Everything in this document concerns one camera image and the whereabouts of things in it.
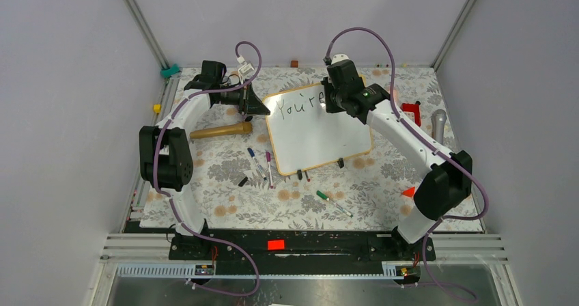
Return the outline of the yellow framed whiteboard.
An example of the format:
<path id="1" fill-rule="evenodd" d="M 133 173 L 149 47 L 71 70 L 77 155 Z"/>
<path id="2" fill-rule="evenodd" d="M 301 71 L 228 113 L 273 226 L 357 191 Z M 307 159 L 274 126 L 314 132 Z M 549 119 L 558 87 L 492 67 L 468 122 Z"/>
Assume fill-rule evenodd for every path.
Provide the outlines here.
<path id="1" fill-rule="evenodd" d="M 327 113 L 321 83 L 267 95 L 266 125 L 277 171 L 288 176 L 366 154 L 373 148 L 368 126 L 346 113 Z"/>

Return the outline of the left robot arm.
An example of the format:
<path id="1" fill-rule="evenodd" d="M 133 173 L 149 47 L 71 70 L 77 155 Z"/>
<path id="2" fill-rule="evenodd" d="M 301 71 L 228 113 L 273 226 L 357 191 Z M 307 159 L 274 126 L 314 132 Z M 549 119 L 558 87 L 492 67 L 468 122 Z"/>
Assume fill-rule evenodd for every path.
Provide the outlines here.
<path id="1" fill-rule="evenodd" d="M 242 60 L 238 84 L 229 82 L 225 64 L 204 61 L 201 71 L 184 87 L 176 108 L 154 126 L 139 131 L 140 175 L 169 202 L 175 230 L 189 236 L 186 250 L 197 259 L 208 256 L 212 241 L 203 231 L 206 218 L 196 206 L 190 181 L 194 165 L 190 133 L 213 105 L 234 105 L 247 115 L 267 115 L 268 109 L 253 92 L 261 68 Z"/>

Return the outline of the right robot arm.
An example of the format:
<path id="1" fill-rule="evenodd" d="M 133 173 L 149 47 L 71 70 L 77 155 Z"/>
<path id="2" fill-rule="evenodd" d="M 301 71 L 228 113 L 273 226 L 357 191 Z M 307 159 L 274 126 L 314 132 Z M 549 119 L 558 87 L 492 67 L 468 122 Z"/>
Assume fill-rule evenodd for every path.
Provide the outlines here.
<path id="1" fill-rule="evenodd" d="M 414 207 L 395 228 L 395 256 L 407 260 L 418 241 L 451 209 L 472 193 L 472 158 L 453 152 L 427 135 L 396 104 L 393 94 L 378 84 L 366 85 L 352 60 L 344 54 L 324 60 L 322 80 L 327 113 L 347 113 L 388 140 L 414 165 L 421 183 Z"/>

